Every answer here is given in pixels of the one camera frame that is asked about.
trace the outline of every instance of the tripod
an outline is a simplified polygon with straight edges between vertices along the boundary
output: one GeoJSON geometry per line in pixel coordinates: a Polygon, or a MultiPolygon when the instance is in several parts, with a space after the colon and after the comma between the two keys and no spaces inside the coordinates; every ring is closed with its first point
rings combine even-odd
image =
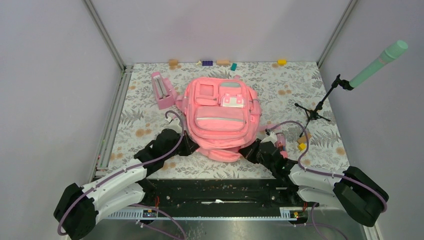
{"type": "Polygon", "coordinates": [[[315,107],[315,109],[314,109],[314,110],[307,109],[307,108],[305,108],[305,107],[303,107],[303,106],[299,105],[298,103],[295,103],[295,104],[294,104],[296,107],[303,109],[303,110],[305,111],[305,113],[306,113],[306,116],[307,116],[307,122],[306,122],[306,125],[305,125],[305,129],[306,129],[306,127],[308,126],[308,124],[309,124],[309,122],[310,122],[311,120],[324,119],[324,120],[326,120],[327,122],[331,122],[331,120],[330,120],[330,119],[325,118],[325,117],[323,117],[323,116],[319,115],[319,114],[318,114],[318,111],[323,109],[324,101],[328,98],[328,96],[329,96],[329,95],[330,95],[330,93],[333,91],[333,89],[337,88],[337,86],[339,86],[339,85],[340,85],[343,89],[345,89],[345,90],[349,90],[349,91],[351,91],[351,90],[353,90],[353,89],[354,89],[353,87],[351,87],[351,85],[349,85],[349,81],[348,81],[348,80],[342,80],[342,79],[340,79],[340,74],[339,74],[339,75],[337,75],[337,77],[335,78],[335,80],[332,82],[330,90],[327,92],[327,94],[325,94],[324,98],[323,98],[321,101],[319,101],[319,102],[318,102],[318,104],[316,105],[316,107],[315,107]]]}

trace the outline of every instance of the wall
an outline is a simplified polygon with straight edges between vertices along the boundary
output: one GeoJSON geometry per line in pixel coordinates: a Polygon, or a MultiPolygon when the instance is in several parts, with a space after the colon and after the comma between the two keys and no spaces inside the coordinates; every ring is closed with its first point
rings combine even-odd
{"type": "Polygon", "coordinates": [[[126,64],[317,61],[349,0],[93,0],[126,64]]]}
{"type": "Polygon", "coordinates": [[[54,240],[87,183],[120,71],[76,1],[0,2],[0,239],[54,240]]]}
{"type": "Polygon", "coordinates": [[[330,96],[352,165],[385,189],[378,219],[385,240],[422,239],[424,1],[359,1],[321,68],[326,86],[350,80],[382,50],[402,39],[409,50],[357,89],[330,96]]]}

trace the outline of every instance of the mint green cylinder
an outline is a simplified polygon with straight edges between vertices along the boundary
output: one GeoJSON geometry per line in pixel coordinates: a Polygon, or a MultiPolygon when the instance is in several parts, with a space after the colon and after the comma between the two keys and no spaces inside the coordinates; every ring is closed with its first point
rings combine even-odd
{"type": "Polygon", "coordinates": [[[349,85],[356,88],[386,64],[393,62],[408,49],[408,44],[399,40],[387,47],[380,56],[364,68],[358,75],[350,80],[349,85]]]}

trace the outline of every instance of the metal floor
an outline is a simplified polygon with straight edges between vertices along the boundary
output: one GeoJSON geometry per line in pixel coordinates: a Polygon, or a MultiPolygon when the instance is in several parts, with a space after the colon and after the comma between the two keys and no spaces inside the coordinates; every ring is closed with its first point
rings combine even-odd
{"type": "MultiPolygon", "coordinates": [[[[362,225],[340,210],[314,211],[315,222],[340,229],[350,240],[366,240],[362,225]]],[[[188,240],[320,240],[313,226],[293,227],[287,221],[178,221],[188,240]]],[[[152,226],[182,237],[169,220],[155,221],[152,226]]],[[[335,230],[320,227],[328,240],[344,240],[335,230]]],[[[171,240],[156,231],[140,228],[132,220],[102,220],[84,240],[171,240]]]]}

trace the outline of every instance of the table surface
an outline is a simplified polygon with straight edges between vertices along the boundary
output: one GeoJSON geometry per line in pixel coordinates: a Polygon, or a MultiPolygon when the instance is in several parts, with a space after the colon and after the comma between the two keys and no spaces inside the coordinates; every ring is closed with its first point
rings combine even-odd
{"type": "MultiPolygon", "coordinates": [[[[299,103],[313,109],[325,95],[320,72],[315,62],[288,62],[277,66],[272,62],[241,62],[231,71],[229,66],[200,66],[195,63],[180,63],[169,67],[167,63],[138,63],[134,65],[119,126],[113,144],[108,172],[121,167],[144,148],[156,135],[166,128],[164,114],[175,106],[158,110],[152,92],[151,74],[161,72],[168,77],[177,92],[183,93],[188,83],[198,77],[232,79],[240,75],[241,80],[258,93],[262,107],[261,125],[277,124],[287,120],[305,124],[305,111],[295,107],[299,103]]],[[[337,128],[330,103],[326,101],[319,112],[325,118],[309,123],[312,134],[309,151],[302,158],[305,166],[328,170],[347,169],[348,158],[337,128]]],[[[287,141],[288,157],[297,160],[301,152],[297,148],[300,127],[292,123],[281,126],[287,141]]],[[[271,172],[260,164],[241,158],[224,163],[211,160],[198,152],[190,156],[174,156],[151,179],[268,179],[271,172]]]]}

